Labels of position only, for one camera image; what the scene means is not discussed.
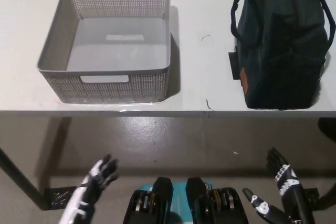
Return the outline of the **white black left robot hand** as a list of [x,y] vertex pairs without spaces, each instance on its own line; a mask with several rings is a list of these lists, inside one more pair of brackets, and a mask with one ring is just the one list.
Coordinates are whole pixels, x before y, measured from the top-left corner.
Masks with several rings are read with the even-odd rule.
[[118,160],[110,154],[98,160],[74,190],[59,224],[91,223],[102,192],[118,178]]

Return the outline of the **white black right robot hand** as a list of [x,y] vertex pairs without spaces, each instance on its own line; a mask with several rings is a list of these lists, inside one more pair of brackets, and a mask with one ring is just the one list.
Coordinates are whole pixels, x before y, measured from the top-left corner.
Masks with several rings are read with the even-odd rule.
[[257,215],[267,223],[315,223],[301,182],[292,166],[274,147],[268,151],[267,167],[275,177],[283,210],[261,199],[249,188],[243,188]]

